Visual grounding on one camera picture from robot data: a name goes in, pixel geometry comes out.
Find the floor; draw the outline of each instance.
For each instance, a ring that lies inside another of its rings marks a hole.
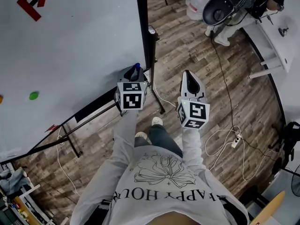
[[[206,25],[203,22],[189,20],[186,16],[185,0],[148,0],[149,23],[157,30],[160,40],[157,42],[155,84],[159,95],[176,102],[179,96],[182,72],[186,69],[194,72],[206,86],[210,103],[210,121],[201,130],[204,148],[206,140],[219,129],[231,128],[230,101],[220,70],[217,55],[205,36]],[[268,145],[277,140],[272,124],[280,126],[281,113],[275,92],[268,76],[250,80],[251,72],[260,71],[260,61],[246,37],[237,32],[231,39],[230,47],[217,45],[225,79],[232,98],[233,123],[238,125],[244,139],[263,153]],[[175,109],[163,102],[166,113],[159,114],[154,96],[149,92],[146,106],[139,114],[138,131],[146,131],[154,116],[160,116],[164,126],[175,141],[181,145],[180,123]],[[99,116],[89,124],[72,134],[76,148],[83,152],[80,158],[73,153],[68,143],[58,145],[60,163],[81,194],[101,164],[110,156],[113,146],[112,131],[120,116],[116,108]],[[76,127],[71,120],[67,129]],[[49,137],[45,143],[57,139],[58,133]],[[217,152],[223,145],[226,132],[210,139],[208,153]],[[269,153],[272,159],[278,153]],[[211,168],[216,157],[203,154],[204,163]],[[245,147],[245,178],[252,177],[263,156],[257,149]],[[256,176],[246,182],[242,177],[243,146],[236,149],[227,147],[218,160],[213,174],[236,196],[253,184],[265,188],[271,176],[274,161],[268,157],[263,161]],[[41,188],[33,193],[35,201],[53,217],[58,224],[72,214],[78,201],[78,195],[57,162],[56,147],[44,150],[14,162],[15,167],[25,169],[34,184]]]

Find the jeans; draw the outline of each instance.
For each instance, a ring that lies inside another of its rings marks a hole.
[[[165,128],[159,124],[155,124],[149,128],[149,139],[153,146],[167,149],[179,157],[183,157],[182,150],[177,143],[170,137]],[[135,148],[150,145],[144,138],[135,138]]]

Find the black device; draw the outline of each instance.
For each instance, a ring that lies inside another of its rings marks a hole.
[[[203,10],[203,20],[209,26],[223,23],[242,7],[251,8],[254,0],[210,0]]]
[[[291,189],[295,196],[300,197],[300,165],[297,167],[296,171],[288,170],[282,166],[282,158],[278,158],[273,165],[272,174],[278,173],[280,170],[284,170],[288,173],[293,174]]]

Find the shoe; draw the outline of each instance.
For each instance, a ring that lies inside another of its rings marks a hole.
[[[230,46],[230,42],[228,40],[220,39],[219,36],[216,36],[215,39],[214,39],[214,41],[216,43],[219,43],[219,44],[225,46],[225,47],[229,47]]]
[[[153,125],[156,125],[156,124],[159,124],[159,125],[163,125],[163,121],[162,121],[162,119],[161,118],[159,118],[159,117],[154,117],[153,119],[152,119],[152,126]]]
[[[148,136],[144,132],[138,132],[135,137],[142,137],[143,139],[147,140]]]
[[[27,173],[24,170],[22,171],[22,173],[23,173],[23,177],[25,177],[25,178],[28,177]]]
[[[210,37],[210,30],[207,29],[207,30],[205,31],[205,35],[208,36],[208,37]]]

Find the flower graphic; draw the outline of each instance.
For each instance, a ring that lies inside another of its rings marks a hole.
[[[179,188],[187,184],[195,184],[195,178],[190,173],[182,172],[184,167],[177,158],[174,156],[161,156],[158,163],[155,157],[158,156],[151,156],[151,161],[154,163],[152,170],[142,168],[135,174],[135,182],[147,182],[149,185],[154,185],[169,179]]]

